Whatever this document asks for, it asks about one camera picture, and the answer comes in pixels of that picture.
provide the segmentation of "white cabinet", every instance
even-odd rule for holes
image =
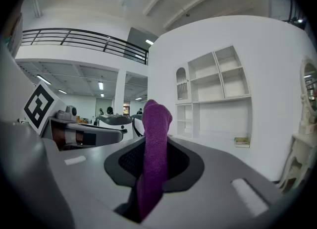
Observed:
[[[192,102],[192,92],[189,85],[188,64],[183,64],[176,69],[175,75],[176,104]]]
[[[175,71],[177,135],[251,139],[252,101],[246,75],[233,46],[210,52]]]

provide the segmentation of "black mesh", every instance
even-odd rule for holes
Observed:
[[[145,143],[138,145],[119,158],[119,165],[134,177],[139,178],[143,170]]]
[[[167,144],[168,179],[181,174],[189,166],[189,157],[171,144]]]
[[[145,143],[119,158],[119,165],[134,177],[139,178],[143,170]],[[189,166],[189,157],[171,144],[167,144],[168,179],[184,172]]]

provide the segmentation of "ceiling panel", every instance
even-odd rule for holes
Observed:
[[[52,62],[40,62],[40,64],[45,68],[45,70],[47,70],[43,72],[77,76],[77,73],[71,64],[52,63]]]
[[[31,62],[19,62],[18,65],[28,72],[38,72],[38,69]]]
[[[98,69],[93,67],[87,67],[87,66],[80,66],[82,69],[82,72],[85,77],[90,78],[96,78],[100,80],[109,80],[109,81],[117,81],[118,72],[105,70],[105,69]]]
[[[245,14],[252,6],[254,3],[250,0],[205,0],[188,12],[189,17],[183,15],[176,20],[169,30],[210,17]]]
[[[134,84],[134,85],[147,87],[148,86],[148,79],[147,78],[140,78],[140,77],[132,76],[129,79],[129,81],[127,82],[127,84],[131,84],[131,85]]]

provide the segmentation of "gray plastic surface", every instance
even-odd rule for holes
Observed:
[[[275,185],[235,156],[189,141],[169,138],[196,152],[205,170],[188,191],[164,194],[143,225],[165,229],[233,227],[252,219],[231,182],[244,178],[269,205],[282,197]]]
[[[109,155],[105,160],[105,171],[108,173],[108,175],[113,179],[113,181],[121,186],[129,186],[134,187],[137,182],[137,178],[135,175],[132,175],[128,171],[126,171],[119,163],[120,158],[126,154],[128,154],[130,151],[134,149],[142,150],[144,153],[144,147],[145,147],[145,138],[134,142],[134,144],[131,144],[123,149],[120,149],[119,151],[112,153]],[[179,152],[182,152],[184,156],[188,158],[189,164],[186,165],[187,167],[182,171],[180,174],[170,178],[168,181],[166,181],[163,186],[162,190],[164,193],[169,192],[180,192],[180,191],[186,191],[190,189],[197,180],[201,177],[201,175],[204,172],[204,162],[198,156],[195,152],[192,150],[186,149],[184,146],[181,146],[177,144],[176,142],[169,140],[167,144],[167,163],[168,166],[173,166],[173,163],[169,164],[169,161],[172,161],[177,159],[176,157],[170,157],[169,151],[172,153],[173,150],[178,150]]]
[[[56,113],[56,119],[71,121],[71,117],[71,113],[62,110],[58,110],[58,112]]]
[[[35,214],[49,220],[51,225],[56,223],[59,228],[73,228],[73,223],[77,229],[234,227],[252,218],[231,184],[237,178],[246,179],[268,204],[275,203],[282,196],[273,183],[236,157],[192,142],[168,138],[201,156],[205,170],[188,191],[164,194],[141,226],[113,212],[127,202],[131,188],[116,185],[103,165],[110,154],[144,137],[64,152],[60,152],[52,140],[43,138],[54,179],[70,212],[52,178],[39,136],[27,124],[13,126],[2,123],[0,127],[5,133],[0,150],[1,162],[10,183]],[[69,166],[65,164],[65,159],[79,156],[85,156],[86,160]]]
[[[123,133],[120,130],[106,129],[102,127],[81,125],[78,123],[67,124],[66,129],[83,131],[84,133],[96,134],[96,146],[118,143],[123,139]]]
[[[126,125],[132,122],[130,117],[122,116],[122,115],[112,115],[108,118],[99,116],[96,119],[101,120],[102,122],[108,125]]]
[[[200,155],[204,161],[205,170],[201,178],[188,191],[164,194],[142,225],[153,229],[192,229],[195,227],[222,229],[245,222],[251,219],[252,215],[231,184],[231,181],[237,178],[245,178],[268,204],[273,204],[282,196],[273,183],[233,155],[177,138],[168,139]],[[89,213],[87,219],[90,220],[93,216],[94,219],[97,219],[94,221],[94,225],[98,225],[104,221],[104,217],[101,215],[102,218],[96,218],[95,212],[100,212],[98,205],[114,210],[127,202],[131,191],[129,187],[116,185],[107,175],[103,168],[105,159],[110,154],[133,145],[135,142],[142,142],[142,140],[144,137],[119,144],[65,152],[58,152],[56,146],[49,143],[51,140],[44,139],[44,143],[53,173],[56,174],[56,179],[61,178],[58,180],[58,185],[66,200],[68,201],[67,193],[71,192],[69,189],[74,188],[75,183],[83,191],[77,198],[83,199],[90,196],[98,200],[98,203],[90,204],[92,211],[87,211],[86,207],[83,207]],[[58,167],[54,165],[56,160],[63,162],[64,159],[81,155],[85,156],[87,160],[71,166],[66,166],[61,162],[58,163]],[[65,178],[72,180],[66,184],[63,181]],[[78,217],[75,216],[75,222],[83,220],[82,216],[85,218],[88,216],[81,210],[77,202],[69,202],[69,205],[74,214],[75,211],[78,213]],[[118,215],[106,213],[105,216],[109,219],[107,227],[111,228],[113,221],[117,221]],[[120,221],[121,223],[122,221],[127,222],[124,226],[120,224],[121,228],[136,225],[125,218],[121,218]]]
[[[130,118],[136,118],[136,119],[142,120],[142,114],[134,114],[130,116]]]
[[[1,169],[31,213],[51,228],[75,228],[43,142],[29,124],[0,122]]]

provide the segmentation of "small book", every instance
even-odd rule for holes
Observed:
[[[236,137],[234,141],[236,142],[235,143],[236,147],[240,147],[240,148],[250,147],[250,141],[247,137]]]

